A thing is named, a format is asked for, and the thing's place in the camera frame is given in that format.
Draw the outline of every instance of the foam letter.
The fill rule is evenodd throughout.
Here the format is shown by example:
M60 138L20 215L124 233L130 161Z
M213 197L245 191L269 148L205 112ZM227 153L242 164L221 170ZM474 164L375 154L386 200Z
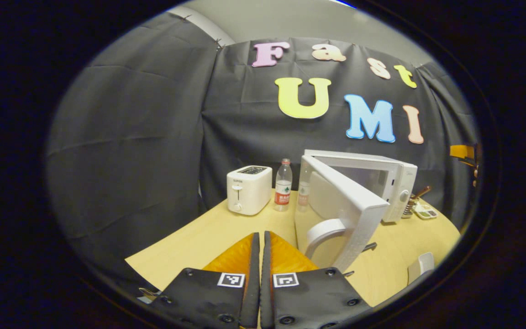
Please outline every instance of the foam letter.
M409 87L411 88L417 88L417 84L413 81L411 81L411 77L413 77L413 74L411 74L411 72L407 71L407 69L405 69L405 66L403 65L395 65L393 66L394 69L396 69L397 71L399 71L399 75L401 75L401 80L403 80L403 82L408 85Z
M314 56L315 59L336 60L336 62L344 62L346 60L346 56L342 55L340 49L331 44L315 44L311 46L311 48L314 49L311 55Z
M281 58L284 55L284 48L288 49L289 44L287 42L257 43L255 48L257 48L257 60L253 62L252 66L273 66L277 64L277 61L271 56L273 55L277 59Z
M386 70L387 67L383 62L374 58L367 58L367 62L371 65L371 71L373 71L376 76L382 77L383 79L391 79L391 73Z
M413 144L423 144L423 136L421 135L419 119L417 118L419 110L413 106L403 106L403 110L407 113L407 119L409 120L409 141Z
M299 104L298 86L302 82L298 78L279 78L275 81L275 84L279 86L278 103L280 110L294 118L313 119L321 117L328 111L328 86L332 82L322 78L311 78L309 80L316 92L316 102L312 106Z
M391 120L391 110L393 110L393 105L390 102L377 101L374 106L374 111L371 112L367 102L358 95L348 94L344 96L344 99L350 105L350 129L346 131L348 137L365 137L365 134L361 129L361 125L364 125L369 138L373 138L377 127L379 127L376 139L387 143L393 143L395 141L395 135L393 135L393 123Z

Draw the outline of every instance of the open microwave door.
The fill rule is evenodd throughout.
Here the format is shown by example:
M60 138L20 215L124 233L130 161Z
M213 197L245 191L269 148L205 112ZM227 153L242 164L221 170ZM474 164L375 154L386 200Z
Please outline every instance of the open microwave door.
M319 267L345 271L360 255L389 203L313 156L301 157L298 249Z

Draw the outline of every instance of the toaster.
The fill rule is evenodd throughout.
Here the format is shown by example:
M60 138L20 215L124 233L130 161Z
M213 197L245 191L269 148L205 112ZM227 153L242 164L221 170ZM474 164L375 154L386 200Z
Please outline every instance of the toaster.
M271 200L271 167L246 166L227 174L228 210L255 215Z

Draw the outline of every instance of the screw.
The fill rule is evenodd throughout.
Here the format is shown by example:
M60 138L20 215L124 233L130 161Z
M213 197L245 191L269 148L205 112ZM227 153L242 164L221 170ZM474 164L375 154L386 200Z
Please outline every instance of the screw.
M359 302L361 302L361 300L359 300L358 298L353 298L349 300L348 302L346 302L346 304L348 306L355 306L356 304L359 304Z
M219 315L219 320L223 321L224 323L231 323L234 321L234 317L229 314L221 314Z
M294 317L282 317L279 319L279 323L281 324L292 324L296 321L296 319L294 319Z
M325 325L321 326L320 329L326 329L329 327L332 327L333 325L336 325L334 322L326 323Z

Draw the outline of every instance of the microwave door handle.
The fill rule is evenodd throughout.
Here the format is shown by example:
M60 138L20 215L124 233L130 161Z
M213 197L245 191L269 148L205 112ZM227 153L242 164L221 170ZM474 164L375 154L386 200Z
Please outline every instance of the microwave door handle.
M344 235L345 231L346 227L338 218L327 219L317 223L307 231L308 245L305 249L305 256L311 259L317 246L328 239Z

